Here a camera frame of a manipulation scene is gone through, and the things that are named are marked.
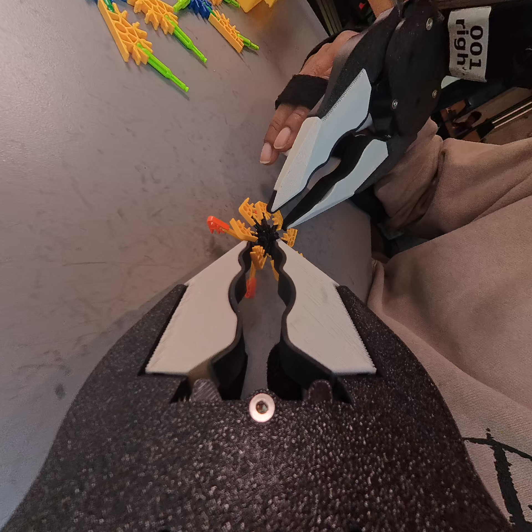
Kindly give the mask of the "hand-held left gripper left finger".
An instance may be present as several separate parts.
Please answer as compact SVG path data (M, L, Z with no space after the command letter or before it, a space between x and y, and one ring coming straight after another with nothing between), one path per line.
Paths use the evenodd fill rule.
M221 398L242 395L248 356L239 303L247 291L249 243L240 242L179 285L179 299L145 365L147 375L211 380Z

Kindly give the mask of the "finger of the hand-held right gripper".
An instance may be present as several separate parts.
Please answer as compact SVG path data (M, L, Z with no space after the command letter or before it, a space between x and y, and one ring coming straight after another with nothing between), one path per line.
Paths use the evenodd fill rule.
M320 178L286 216L286 228L294 228L352 197L387 157L386 142L351 139L338 166Z
M305 119L274 186L271 211L301 193L313 172L329 160L336 143L361 128L368 117L370 97L371 82L362 69L323 117Z

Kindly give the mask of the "person's torso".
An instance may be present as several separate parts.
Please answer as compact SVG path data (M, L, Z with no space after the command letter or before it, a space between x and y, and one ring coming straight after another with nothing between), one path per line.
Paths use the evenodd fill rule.
M502 211L375 263L369 307L437 385L514 531L531 531L531 224Z

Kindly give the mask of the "large blue green toy assembly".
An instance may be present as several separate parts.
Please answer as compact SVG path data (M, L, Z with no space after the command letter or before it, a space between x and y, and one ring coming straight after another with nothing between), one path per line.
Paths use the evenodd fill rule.
M96 3L126 63L132 58L137 65L148 64L184 93L189 91L189 87L153 54L152 44L147 40L147 32L140 29L138 22L130 23L127 10L121 11L117 3L112 1Z

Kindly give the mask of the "person's right forearm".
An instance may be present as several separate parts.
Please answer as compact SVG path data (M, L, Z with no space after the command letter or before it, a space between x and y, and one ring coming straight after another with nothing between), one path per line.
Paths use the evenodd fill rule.
M388 235L432 239L491 216L492 229L531 232L531 138L443 140L429 119L400 161L352 201Z

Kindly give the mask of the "small blue green toy assembly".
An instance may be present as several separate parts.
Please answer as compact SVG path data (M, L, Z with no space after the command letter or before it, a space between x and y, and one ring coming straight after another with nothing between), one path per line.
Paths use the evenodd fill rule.
M172 6L172 12L173 14L178 14L180 11L189 9L197 16L208 20L211 26L217 30L237 53L241 53L245 48L255 52L259 51L260 48L257 44L243 36L231 24L230 19L216 9L221 3L227 3L233 7L240 7L237 1L176 1Z

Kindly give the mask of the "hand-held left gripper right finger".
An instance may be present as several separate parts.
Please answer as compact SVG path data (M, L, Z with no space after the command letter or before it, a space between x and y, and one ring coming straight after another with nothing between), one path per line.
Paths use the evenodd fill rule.
M375 376L341 286L283 241L272 258L285 310L280 340L268 358L268 388L284 400L301 400L315 381L325 381L343 397L340 378Z

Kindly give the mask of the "grey desk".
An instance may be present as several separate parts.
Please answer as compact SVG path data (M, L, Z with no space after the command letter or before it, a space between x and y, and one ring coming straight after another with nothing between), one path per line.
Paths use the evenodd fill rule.
M227 6L239 54L185 12L203 64L121 8L188 93L125 63L95 1L1 1L1 527L100 359L234 244L206 218L269 198L274 102L326 36L307 1Z

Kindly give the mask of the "person's right hand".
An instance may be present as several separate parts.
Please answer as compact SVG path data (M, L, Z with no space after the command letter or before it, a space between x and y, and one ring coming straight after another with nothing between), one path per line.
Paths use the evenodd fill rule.
M300 74L329 79L336 55L343 45L358 33L352 30L341 32L334 41L321 45L303 64ZM260 162L271 165L280 153L289 150L307 116L309 107L303 104L280 104L265 133Z

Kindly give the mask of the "yellow black toy wheel assembly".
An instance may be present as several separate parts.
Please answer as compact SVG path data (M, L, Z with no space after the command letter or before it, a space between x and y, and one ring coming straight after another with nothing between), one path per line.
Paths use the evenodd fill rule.
M267 204L261 201L252 203L247 198L239 206L238 212L243 220L232 218L229 223L226 223L215 216L209 216L206 223L212 234L228 234L240 241L252 244L245 297L254 298L257 271L262 270L269 260L274 279L279 280L279 273L272 255L274 244L277 241L283 241L292 248L295 244L297 229L286 229L281 235L280 232L283 230L281 212L270 212Z

